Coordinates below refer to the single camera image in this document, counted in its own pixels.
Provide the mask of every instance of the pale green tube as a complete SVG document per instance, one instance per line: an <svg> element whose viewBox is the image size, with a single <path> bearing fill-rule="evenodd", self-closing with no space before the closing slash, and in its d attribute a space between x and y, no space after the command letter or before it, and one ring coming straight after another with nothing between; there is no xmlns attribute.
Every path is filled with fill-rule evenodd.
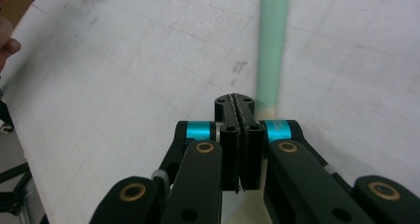
<svg viewBox="0 0 420 224"><path fill-rule="evenodd" d="M275 118L287 5L288 0L262 0L256 109L259 120Z"/></svg>

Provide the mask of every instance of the black metal bracket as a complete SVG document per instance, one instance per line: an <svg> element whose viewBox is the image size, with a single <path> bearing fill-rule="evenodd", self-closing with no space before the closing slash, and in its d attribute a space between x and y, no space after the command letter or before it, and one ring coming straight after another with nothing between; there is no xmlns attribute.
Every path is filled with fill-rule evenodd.
<svg viewBox="0 0 420 224"><path fill-rule="evenodd" d="M7 108L6 103L2 100L0 100L0 120L4 122L4 124L0 126L1 132L6 134L12 133L15 125L10 117L9 109Z"/></svg>
<svg viewBox="0 0 420 224"><path fill-rule="evenodd" d="M354 188L305 140L293 120L256 121L240 94L215 100L214 122L178 122L154 176L118 182L91 223L220 223L222 190L260 189L273 223L420 223L420 199L364 176Z"/></svg>
<svg viewBox="0 0 420 224"><path fill-rule="evenodd" d="M26 196L26 184L32 177L28 163L21 164L0 173L0 183L8 181L21 174L23 174L23 176L19 180L18 184L16 184L13 191L0 192L0 213L8 212L15 216L19 214Z"/></svg>

